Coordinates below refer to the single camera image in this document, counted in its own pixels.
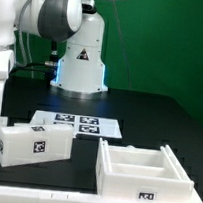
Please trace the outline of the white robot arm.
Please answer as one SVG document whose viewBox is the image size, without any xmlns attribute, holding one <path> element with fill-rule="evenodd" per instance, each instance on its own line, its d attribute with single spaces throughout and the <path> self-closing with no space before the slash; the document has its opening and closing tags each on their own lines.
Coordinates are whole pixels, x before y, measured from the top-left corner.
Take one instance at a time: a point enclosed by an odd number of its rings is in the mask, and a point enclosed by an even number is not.
<svg viewBox="0 0 203 203">
<path fill-rule="evenodd" d="M 16 31 L 65 42 L 68 48 L 51 86 L 70 97 L 93 97 L 108 91 L 101 61 L 104 29 L 94 0 L 0 0 L 0 118 L 9 74 L 27 65 L 10 48 L 21 39 Z"/>
</svg>

